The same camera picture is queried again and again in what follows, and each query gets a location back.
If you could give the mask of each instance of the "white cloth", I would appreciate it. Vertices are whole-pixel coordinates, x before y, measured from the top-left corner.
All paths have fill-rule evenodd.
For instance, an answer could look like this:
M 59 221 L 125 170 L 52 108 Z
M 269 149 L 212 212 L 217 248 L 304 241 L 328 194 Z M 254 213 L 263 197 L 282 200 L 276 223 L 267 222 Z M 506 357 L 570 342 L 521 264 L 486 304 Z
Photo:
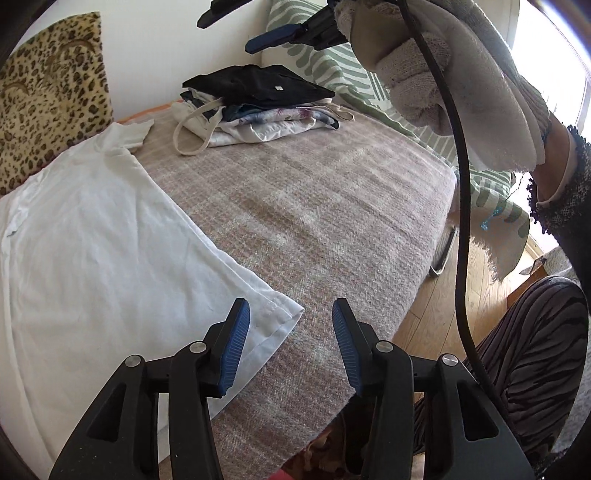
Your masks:
M 41 480 L 128 355 L 174 355 L 246 298 L 242 360 L 214 416 L 303 312 L 218 250 L 131 155 L 152 123 L 111 125 L 0 200 L 0 422 Z

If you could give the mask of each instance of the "striped pants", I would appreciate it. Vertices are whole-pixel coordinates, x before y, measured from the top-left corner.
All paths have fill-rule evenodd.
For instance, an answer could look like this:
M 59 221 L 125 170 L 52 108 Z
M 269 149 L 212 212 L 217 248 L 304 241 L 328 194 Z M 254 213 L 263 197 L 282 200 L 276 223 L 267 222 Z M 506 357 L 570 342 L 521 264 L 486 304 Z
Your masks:
M 548 455 L 569 415 L 588 332 L 589 311 L 581 289 L 566 278 L 546 277 L 529 287 L 478 345 L 532 465 Z M 425 420 L 421 400 L 415 405 L 416 452 L 424 446 Z

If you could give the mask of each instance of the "white wall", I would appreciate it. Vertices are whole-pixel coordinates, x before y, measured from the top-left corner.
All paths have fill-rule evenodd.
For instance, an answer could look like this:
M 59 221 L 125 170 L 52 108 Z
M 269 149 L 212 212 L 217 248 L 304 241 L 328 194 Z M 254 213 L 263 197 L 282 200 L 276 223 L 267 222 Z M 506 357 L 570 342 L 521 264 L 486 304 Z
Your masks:
M 57 0 L 22 41 L 74 14 L 99 11 L 103 53 L 115 118 L 174 100 L 181 84 L 200 73 L 247 63 L 259 55 L 245 43 L 262 33 L 270 2 L 254 0 L 201 30 L 210 0 Z

